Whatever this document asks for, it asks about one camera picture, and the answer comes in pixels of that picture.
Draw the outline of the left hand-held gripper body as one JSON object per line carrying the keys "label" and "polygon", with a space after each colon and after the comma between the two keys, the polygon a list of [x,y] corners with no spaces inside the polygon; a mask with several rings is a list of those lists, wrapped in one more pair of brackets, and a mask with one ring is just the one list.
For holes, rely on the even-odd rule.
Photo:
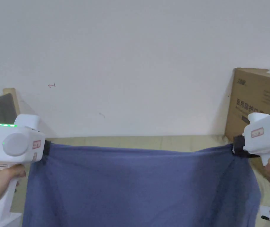
{"label": "left hand-held gripper body", "polygon": [[[0,170],[40,161],[46,136],[38,129],[40,117],[20,114],[13,124],[0,124]],[[17,178],[10,181],[0,199],[0,227],[18,227],[21,213],[10,211]]]}

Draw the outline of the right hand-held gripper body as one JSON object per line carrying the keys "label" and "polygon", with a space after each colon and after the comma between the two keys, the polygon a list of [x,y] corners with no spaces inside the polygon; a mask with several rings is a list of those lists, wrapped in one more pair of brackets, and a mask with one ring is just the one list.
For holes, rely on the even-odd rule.
{"label": "right hand-held gripper body", "polygon": [[[251,113],[248,120],[250,123],[244,128],[243,134],[234,137],[233,150],[259,155],[265,166],[270,158],[270,115]],[[261,206],[260,215],[262,219],[270,220],[270,207]]]}

